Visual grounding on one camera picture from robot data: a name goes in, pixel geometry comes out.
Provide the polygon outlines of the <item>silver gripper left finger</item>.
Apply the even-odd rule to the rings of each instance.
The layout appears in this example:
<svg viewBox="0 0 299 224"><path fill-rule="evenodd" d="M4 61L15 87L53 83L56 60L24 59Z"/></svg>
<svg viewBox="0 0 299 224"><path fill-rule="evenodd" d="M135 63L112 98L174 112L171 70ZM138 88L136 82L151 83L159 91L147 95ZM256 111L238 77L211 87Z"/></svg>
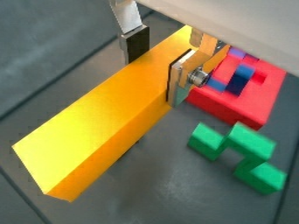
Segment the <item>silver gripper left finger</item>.
<svg viewBox="0 0 299 224"><path fill-rule="evenodd" d="M150 50L150 27L143 24L135 0L108 1L120 28L120 48L130 64Z"/></svg>

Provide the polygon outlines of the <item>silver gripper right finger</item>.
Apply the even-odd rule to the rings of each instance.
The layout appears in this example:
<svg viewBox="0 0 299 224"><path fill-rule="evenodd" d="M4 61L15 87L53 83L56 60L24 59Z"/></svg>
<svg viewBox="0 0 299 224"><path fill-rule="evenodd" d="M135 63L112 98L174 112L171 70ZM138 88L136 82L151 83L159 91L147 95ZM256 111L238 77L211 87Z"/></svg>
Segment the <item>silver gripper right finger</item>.
<svg viewBox="0 0 299 224"><path fill-rule="evenodd" d="M167 102L175 108L187 98L194 87L202 88L210 78L211 71L227 56L227 44L191 29L188 49L168 66Z"/></svg>

